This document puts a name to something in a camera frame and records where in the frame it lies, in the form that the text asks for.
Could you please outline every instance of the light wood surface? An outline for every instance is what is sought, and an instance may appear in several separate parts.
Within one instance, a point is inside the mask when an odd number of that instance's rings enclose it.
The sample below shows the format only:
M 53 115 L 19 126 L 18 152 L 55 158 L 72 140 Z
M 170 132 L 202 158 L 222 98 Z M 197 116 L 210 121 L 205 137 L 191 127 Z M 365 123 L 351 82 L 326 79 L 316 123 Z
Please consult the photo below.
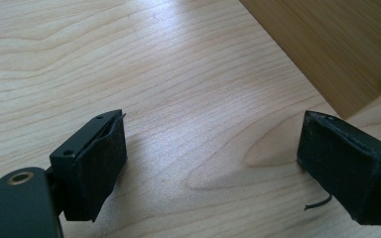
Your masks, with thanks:
M 122 108 L 129 161 L 65 237 L 381 237 L 296 163 L 335 112 L 238 1 L 0 1 L 0 178 Z M 381 139 L 381 105 L 349 122 Z
M 381 0 L 241 2 L 341 117 L 381 102 Z

